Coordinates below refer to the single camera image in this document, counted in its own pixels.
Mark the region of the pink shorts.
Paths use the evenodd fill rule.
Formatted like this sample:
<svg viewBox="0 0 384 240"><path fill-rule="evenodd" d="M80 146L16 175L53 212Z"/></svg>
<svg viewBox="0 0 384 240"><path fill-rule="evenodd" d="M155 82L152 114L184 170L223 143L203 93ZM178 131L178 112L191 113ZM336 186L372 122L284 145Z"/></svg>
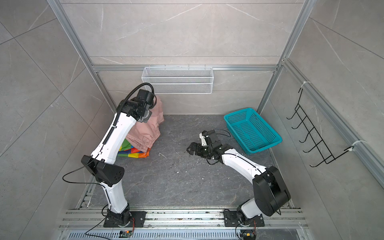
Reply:
<svg viewBox="0 0 384 240"><path fill-rule="evenodd" d="M129 131L126 140L141 152L147 152L160 137L159 126L164 122L163 103L157 97L157 104L151 110L152 115L146 123L137 122Z"/></svg>

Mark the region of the rainbow striped shorts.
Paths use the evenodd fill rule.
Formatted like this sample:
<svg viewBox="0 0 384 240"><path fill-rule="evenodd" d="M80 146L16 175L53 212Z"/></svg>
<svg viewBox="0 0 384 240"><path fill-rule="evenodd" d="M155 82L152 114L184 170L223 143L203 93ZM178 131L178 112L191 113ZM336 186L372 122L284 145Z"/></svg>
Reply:
<svg viewBox="0 0 384 240"><path fill-rule="evenodd" d="M150 154L150 148L146 152L142 152L131 145L126 139L124 139L117 156L118 157L128 157L128 158L146 158Z"/></svg>

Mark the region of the teal plastic basket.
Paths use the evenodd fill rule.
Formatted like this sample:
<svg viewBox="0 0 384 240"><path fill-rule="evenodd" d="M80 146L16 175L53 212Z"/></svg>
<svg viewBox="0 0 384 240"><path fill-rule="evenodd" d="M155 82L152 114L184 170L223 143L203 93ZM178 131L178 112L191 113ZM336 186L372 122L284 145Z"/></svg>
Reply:
<svg viewBox="0 0 384 240"><path fill-rule="evenodd" d="M247 155L280 144L282 137L252 108L224 116L227 128Z"/></svg>

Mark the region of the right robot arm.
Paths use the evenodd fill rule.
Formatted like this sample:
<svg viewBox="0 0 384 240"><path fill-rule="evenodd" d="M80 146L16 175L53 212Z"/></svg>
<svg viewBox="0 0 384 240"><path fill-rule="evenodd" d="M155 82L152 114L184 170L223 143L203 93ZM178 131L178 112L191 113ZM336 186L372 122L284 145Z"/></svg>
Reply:
<svg viewBox="0 0 384 240"><path fill-rule="evenodd" d="M254 198L239 205L236 217L240 225L248 226L262 218L280 214L280 208L291 200L291 194L278 168L256 164L241 155L235 148L222 144L214 130L203 131L199 135L201 142L192 142L187 148L190 155L214 160L228 166L253 186Z"/></svg>

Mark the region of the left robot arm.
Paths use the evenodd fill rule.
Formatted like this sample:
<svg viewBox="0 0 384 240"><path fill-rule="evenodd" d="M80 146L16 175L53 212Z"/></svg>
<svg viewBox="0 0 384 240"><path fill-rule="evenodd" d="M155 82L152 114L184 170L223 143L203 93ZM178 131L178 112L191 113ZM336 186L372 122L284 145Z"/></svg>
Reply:
<svg viewBox="0 0 384 240"><path fill-rule="evenodd" d="M131 213L122 187L125 169L115 165L116 157L131 128L137 122L147 121L155 104L156 98L143 100L135 97L122 101L100 144L91 155L84 155L81 160L104 190L108 202L106 219L119 227L131 223Z"/></svg>

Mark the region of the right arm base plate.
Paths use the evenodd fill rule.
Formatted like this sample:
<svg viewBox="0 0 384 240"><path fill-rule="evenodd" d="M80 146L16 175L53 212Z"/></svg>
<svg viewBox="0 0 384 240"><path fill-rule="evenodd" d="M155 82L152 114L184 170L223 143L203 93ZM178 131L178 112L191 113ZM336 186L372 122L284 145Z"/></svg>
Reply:
<svg viewBox="0 0 384 240"><path fill-rule="evenodd" d="M246 217L241 211L230 211L228 209L223 210L225 227L236 227L237 225L242 226L253 226L253 227L264 227L265 222L262 215L256 215L253 218Z"/></svg>

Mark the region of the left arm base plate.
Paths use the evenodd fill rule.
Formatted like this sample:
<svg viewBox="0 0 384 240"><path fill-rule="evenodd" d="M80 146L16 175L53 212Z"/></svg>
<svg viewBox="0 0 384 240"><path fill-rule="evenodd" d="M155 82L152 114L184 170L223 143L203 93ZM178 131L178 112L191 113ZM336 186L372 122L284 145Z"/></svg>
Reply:
<svg viewBox="0 0 384 240"><path fill-rule="evenodd" d="M123 212L121 214L116 214L113 212L108 212L106 220L104 221L104 228L130 228L138 227L142 228L146 219L147 212Z"/></svg>

